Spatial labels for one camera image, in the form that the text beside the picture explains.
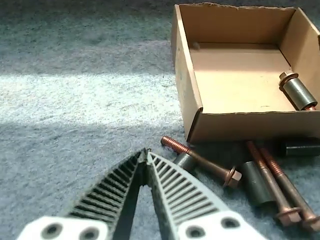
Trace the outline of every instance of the copper bolt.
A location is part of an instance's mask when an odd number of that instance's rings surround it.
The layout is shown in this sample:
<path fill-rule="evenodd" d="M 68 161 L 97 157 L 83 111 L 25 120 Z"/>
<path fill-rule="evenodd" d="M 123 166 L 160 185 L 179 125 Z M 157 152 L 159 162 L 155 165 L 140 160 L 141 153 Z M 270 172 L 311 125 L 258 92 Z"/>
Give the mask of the copper bolt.
<path fill-rule="evenodd" d="M 236 168 L 233 167 L 231 170 L 225 169 L 217 164 L 214 164 L 204 157 L 200 156 L 196 152 L 192 151 L 189 147 L 179 143 L 178 141 L 174 140 L 173 138 L 169 136 L 163 136 L 161 138 L 161 144 L 163 146 L 170 147 L 173 151 L 175 151 L 177 154 L 186 153 L 192 156 L 203 168 L 209 170 L 216 176 L 220 177 L 224 180 L 223 186 L 229 186 L 232 188 L 236 188 L 242 174 L 238 171 L 236 171 Z"/>
<path fill-rule="evenodd" d="M 317 216 L 312 211 L 310 206 L 300 195 L 300 193 L 289 180 L 287 175 L 282 171 L 281 167 L 278 165 L 278 163 L 269 153 L 269 151 L 265 147 L 261 147 L 260 151 L 281 187 L 286 191 L 286 193 L 289 195 L 294 204 L 301 208 L 301 214 L 303 216 L 303 227 L 314 232 L 320 231 L 320 216 Z"/>
<path fill-rule="evenodd" d="M 287 201 L 285 195 L 281 191 L 279 185 L 277 184 L 274 176 L 270 172 L 267 167 L 263 157 L 260 152 L 256 148 L 253 141 L 247 141 L 246 146 L 249 149 L 254 161 L 260 167 L 261 173 L 264 176 L 264 179 L 268 183 L 270 189 L 272 190 L 276 204 L 279 209 L 279 213 L 276 217 L 282 223 L 283 226 L 290 226 L 292 224 L 298 223 L 301 221 L 301 217 L 299 216 L 300 208 L 299 207 L 291 207 L 289 202 Z"/>

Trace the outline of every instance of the gray carpet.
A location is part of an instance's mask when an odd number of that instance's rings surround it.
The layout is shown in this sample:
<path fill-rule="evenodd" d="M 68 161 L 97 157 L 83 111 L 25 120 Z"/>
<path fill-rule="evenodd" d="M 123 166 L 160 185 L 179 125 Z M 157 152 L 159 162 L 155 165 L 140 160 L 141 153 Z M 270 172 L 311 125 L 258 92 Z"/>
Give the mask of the gray carpet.
<path fill-rule="evenodd" d="M 300 6 L 320 28 L 319 1 L 218 1 Z M 3 0 L 0 3 L 0 239 L 56 215 L 130 153 L 160 146 L 168 134 L 184 142 L 170 53 L 170 0 Z M 246 156 L 238 143 L 200 152 L 226 166 Z M 280 161 L 320 214 L 319 159 Z M 199 170 L 198 177 L 271 240 L 319 239 L 283 229 L 253 211 L 242 190 Z M 148 187 L 138 199 L 131 239 L 161 239 Z"/>

